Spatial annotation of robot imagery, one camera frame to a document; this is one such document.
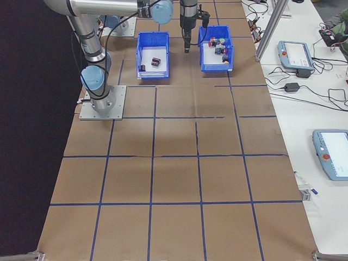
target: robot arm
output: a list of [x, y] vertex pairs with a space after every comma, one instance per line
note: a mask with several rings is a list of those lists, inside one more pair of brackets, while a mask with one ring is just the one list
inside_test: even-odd
[[191, 43], [191, 31], [196, 27], [196, 20], [202, 20], [202, 26], [207, 29], [209, 18], [210, 14], [202, 10], [202, 5], [198, 7], [197, 0], [180, 0], [180, 26], [182, 28], [185, 53], [190, 51], [191, 45], [200, 44]]
[[[99, 113], [110, 110], [115, 97], [110, 93], [107, 76], [111, 67], [111, 57], [102, 48], [89, 14], [139, 16], [153, 18], [160, 24], [168, 23], [173, 13], [172, 0], [43, 0], [53, 11], [66, 15], [74, 33], [78, 36], [85, 58], [90, 64], [81, 72], [82, 84], [86, 87], [93, 109]], [[198, 8], [197, 0], [180, 0], [180, 26], [185, 42], [185, 53], [192, 44], [191, 30], [196, 20], [203, 21], [207, 28], [209, 13]]]
[[161, 0], [154, 6], [154, 0], [43, 0], [53, 11], [66, 15], [74, 32], [79, 37], [86, 60], [99, 63], [105, 53], [88, 14], [131, 16], [153, 18], [158, 23], [168, 23], [172, 16], [171, 0]]

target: white table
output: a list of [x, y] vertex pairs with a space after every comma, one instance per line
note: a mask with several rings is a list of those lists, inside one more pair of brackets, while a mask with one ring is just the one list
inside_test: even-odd
[[[280, 40], [305, 42], [313, 55], [312, 44], [320, 39], [318, 30], [322, 19], [311, 1], [304, 0], [301, 4], [289, 1], [288, 4], [292, 18], [280, 19], [261, 59], [264, 75], [268, 78], [268, 73], [281, 64], [276, 48]], [[265, 10], [261, 5], [253, 5], [253, 7], [257, 11]], [[244, 10], [246, 14], [250, 13], [245, 5]], [[257, 26], [265, 29], [269, 18], [268, 13], [262, 15]], [[338, 48], [335, 52], [330, 52], [322, 40], [315, 45], [315, 56], [345, 60]], [[281, 88], [284, 87], [285, 83], [297, 82], [299, 85], [306, 85], [322, 95], [327, 95], [328, 88], [344, 89], [348, 94], [348, 85], [345, 81], [347, 66], [343, 63], [334, 64], [340, 65], [335, 66], [330, 72], [324, 71], [323, 74], [316, 72], [308, 79], [291, 76], [279, 84], [271, 86]], [[283, 76], [279, 74], [279, 76], [272, 76], [270, 79], [276, 82]], [[294, 94], [271, 89], [270, 93], [333, 107], [327, 99], [320, 98], [305, 88], [301, 88]], [[318, 195], [312, 194], [311, 201], [304, 202], [318, 250], [326, 254], [348, 254], [348, 182], [329, 180], [315, 154], [312, 142], [312, 132], [315, 129], [348, 129], [348, 113], [292, 101], [283, 97], [273, 95], [271, 97], [294, 171], [298, 171], [319, 192]]]

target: cardboard table surface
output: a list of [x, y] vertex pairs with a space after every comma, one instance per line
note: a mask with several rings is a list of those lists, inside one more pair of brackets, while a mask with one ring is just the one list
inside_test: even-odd
[[184, 54], [179, 20], [137, 21], [137, 32], [170, 32], [166, 80], [136, 78], [136, 38], [110, 40], [109, 84], [128, 85], [124, 119], [79, 121], [77, 108], [39, 244], [47, 260], [312, 260], [241, 3], [203, 9], [230, 26], [231, 73], [201, 72], [199, 49]]

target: screen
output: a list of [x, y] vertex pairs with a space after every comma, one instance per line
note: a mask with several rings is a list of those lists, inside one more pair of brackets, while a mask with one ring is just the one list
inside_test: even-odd
[[348, 135], [344, 132], [321, 133], [337, 177], [348, 177]]
[[287, 50], [287, 55], [290, 65], [310, 67], [310, 62], [308, 61], [306, 48], [301, 43], [285, 42], [285, 49]]

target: grid of blue lines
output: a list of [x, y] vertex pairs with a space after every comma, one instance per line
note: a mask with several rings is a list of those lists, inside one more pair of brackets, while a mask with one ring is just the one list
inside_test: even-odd
[[[215, 13], [216, 13], [216, 19], [217, 23], [220, 24], [218, 14], [216, 11], [216, 4], [215, 0], [213, 1], [214, 7], [215, 7]], [[245, 36], [234, 36], [236, 38], [245, 38]], [[121, 65], [121, 71], [119, 75], [119, 82], [120, 84], [121, 81], [121, 73], [123, 69], [123, 61]], [[195, 122], [195, 132], [196, 132], [196, 150], [197, 153], [196, 155], [177, 155], [177, 156], [161, 156], [164, 158], [185, 158], [185, 157], [190, 157], [190, 158], [197, 158], [197, 167], [198, 167], [198, 184], [199, 184], [199, 193], [200, 193], [200, 201], [199, 202], [166, 202], [166, 203], [161, 203], [161, 202], [152, 202], [152, 192], [153, 192], [153, 170], [154, 170], [154, 149], [155, 149], [155, 137], [156, 137], [156, 119], [219, 119], [219, 118], [224, 118], [223, 116], [220, 117], [157, 117], [156, 116], [156, 108], [157, 108], [157, 88], [155, 86], [142, 86], [142, 87], [148, 87], [148, 88], [155, 88], [155, 98], [154, 98], [154, 116], [153, 117], [127, 117], [125, 119], [153, 119], [153, 136], [152, 136], [152, 156], [151, 156], [151, 181], [150, 181], [150, 201], [149, 202], [135, 202], [135, 203], [103, 203], [103, 192], [104, 192], [104, 185], [105, 185], [105, 180], [106, 180], [106, 175], [107, 175], [107, 169], [108, 169], [108, 162], [109, 158], [128, 158], [128, 157], [136, 157], [136, 156], [112, 156], [110, 155], [110, 148], [111, 148], [111, 141], [113, 138], [113, 131], [116, 125], [115, 120], [113, 121], [112, 127], [111, 127], [111, 132], [110, 132], [110, 138], [109, 138], [109, 145], [108, 145], [108, 152], [107, 155], [104, 156], [65, 156], [64, 158], [106, 158], [106, 163], [105, 163], [105, 168], [104, 168], [104, 176], [103, 176], [103, 182], [102, 182], [102, 188], [101, 188], [101, 194], [100, 194], [100, 200], [99, 202], [95, 203], [52, 203], [51, 206], [98, 206], [98, 212], [97, 212], [97, 218], [96, 218], [96, 224], [95, 224], [95, 231], [94, 231], [94, 238], [92, 242], [92, 248], [91, 248], [91, 255], [90, 255], [90, 261], [93, 260], [93, 255], [94, 255], [94, 248], [95, 248], [95, 243], [96, 243], [96, 237], [97, 237], [97, 232], [98, 232], [98, 224], [99, 224], [99, 219], [100, 219], [100, 212], [101, 212], [101, 207], [102, 206], [149, 206], [149, 220], [148, 220], [148, 243], [147, 243], [147, 261], [150, 261], [150, 254], [151, 254], [151, 222], [152, 222], [152, 206], [155, 205], [162, 205], [162, 206], [169, 206], [169, 205], [199, 205], [200, 210], [201, 210], [201, 224], [202, 224], [202, 239], [203, 239], [203, 254], [204, 254], [204, 261], [208, 261], [207, 257], [207, 249], [206, 249], [206, 239], [205, 239], [205, 229], [204, 229], [204, 206], [205, 205], [210, 205], [210, 204], [250, 204], [252, 208], [252, 213], [253, 213], [253, 219], [254, 219], [254, 225], [256, 229], [256, 235], [258, 239], [258, 245], [259, 245], [259, 250], [260, 250], [260, 256], [262, 261], [265, 261], [264, 255], [263, 255], [263, 249], [262, 249], [262, 241], [260, 238], [260, 232], [258, 228], [258, 222], [257, 222], [257, 217], [256, 217], [256, 212], [254, 205], [255, 204], [267, 204], [267, 203], [302, 203], [301, 200], [283, 200], [283, 201], [254, 201], [253, 196], [252, 196], [252, 191], [251, 191], [251, 185], [250, 185], [250, 180], [249, 180], [249, 175], [248, 175], [248, 168], [246, 165], [246, 157], [249, 156], [273, 156], [273, 157], [280, 157], [283, 156], [284, 154], [245, 154], [244, 153], [244, 148], [243, 148], [243, 141], [241, 138], [241, 132], [240, 132], [240, 127], [239, 127], [239, 117], [243, 118], [255, 118], [255, 117], [276, 117], [275, 115], [264, 115], [264, 116], [238, 116], [236, 108], [235, 108], [235, 102], [234, 102], [234, 96], [233, 96], [233, 88], [245, 88], [245, 87], [255, 87], [255, 86], [266, 86], [266, 84], [256, 84], [256, 85], [233, 85], [231, 83], [231, 78], [229, 76], [229, 73], [227, 73], [228, 77], [228, 82], [229, 86], [216, 86], [216, 87], [226, 87], [229, 88], [232, 96], [232, 101], [233, 101], [233, 107], [234, 107], [234, 114], [235, 114], [235, 120], [237, 123], [237, 130], [238, 130], [238, 136], [239, 136], [239, 142], [240, 142], [240, 147], [241, 147], [241, 154], [214, 154], [214, 155], [202, 155], [199, 152], [198, 149], [198, 125], [197, 122]], [[201, 166], [200, 166], [200, 158], [204, 157], [242, 157], [243, 158], [243, 163], [244, 163], [244, 168], [245, 168], [245, 175], [246, 175], [246, 180], [247, 180], [247, 186], [248, 186], [248, 191], [249, 191], [249, 196], [250, 200], [249, 201], [221, 201], [221, 202], [206, 202], [203, 201], [202, 198], [202, 181], [201, 181]]]

